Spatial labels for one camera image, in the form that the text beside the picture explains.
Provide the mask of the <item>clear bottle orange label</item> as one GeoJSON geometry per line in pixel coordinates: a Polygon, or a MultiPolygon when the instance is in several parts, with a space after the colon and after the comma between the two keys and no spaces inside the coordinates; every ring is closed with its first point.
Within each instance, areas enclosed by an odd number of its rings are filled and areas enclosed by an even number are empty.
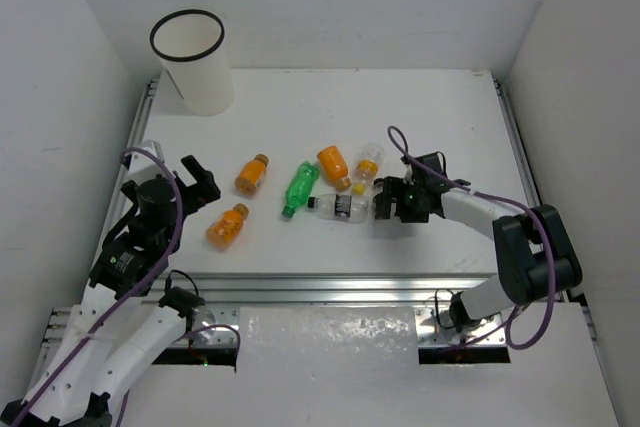
{"type": "Polygon", "coordinates": [[[375,179],[384,162],[385,150],[378,143],[366,144],[360,151],[354,177],[358,182],[367,183],[375,179]]]}

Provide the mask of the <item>clear bottle black label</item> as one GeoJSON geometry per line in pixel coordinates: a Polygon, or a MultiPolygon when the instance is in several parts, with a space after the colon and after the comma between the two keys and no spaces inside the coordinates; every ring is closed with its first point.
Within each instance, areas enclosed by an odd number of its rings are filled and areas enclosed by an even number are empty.
{"type": "Polygon", "coordinates": [[[360,195],[323,194],[310,196],[307,207],[319,218],[363,223],[369,212],[369,200],[360,195]]]}

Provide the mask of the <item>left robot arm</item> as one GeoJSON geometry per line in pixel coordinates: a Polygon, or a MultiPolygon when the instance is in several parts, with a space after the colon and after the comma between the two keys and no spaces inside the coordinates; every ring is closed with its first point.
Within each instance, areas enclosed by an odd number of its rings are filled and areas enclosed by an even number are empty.
{"type": "Polygon", "coordinates": [[[181,160],[192,185],[153,154],[147,157],[157,173],[122,186],[132,206],[105,237],[53,360],[23,398],[4,407],[4,424],[109,425],[137,378],[174,341],[191,335],[203,313],[205,301],[197,293],[169,287],[144,323],[120,347],[114,345],[178,250],[183,222],[221,196],[213,174],[194,156],[181,160]]]}

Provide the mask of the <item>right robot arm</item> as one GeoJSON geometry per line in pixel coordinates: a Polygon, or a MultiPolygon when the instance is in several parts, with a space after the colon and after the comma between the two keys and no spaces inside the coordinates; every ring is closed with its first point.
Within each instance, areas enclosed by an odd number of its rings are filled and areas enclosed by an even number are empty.
{"type": "Polygon", "coordinates": [[[580,262],[555,207],[528,207],[452,180],[437,153],[401,160],[407,168],[404,176],[373,183],[375,219],[426,223],[438,216],[471,228],[494,245],[496,275],[452,295],[448,327],[463,334],[505,309],[552,300],[581,284],[580,262]]]}

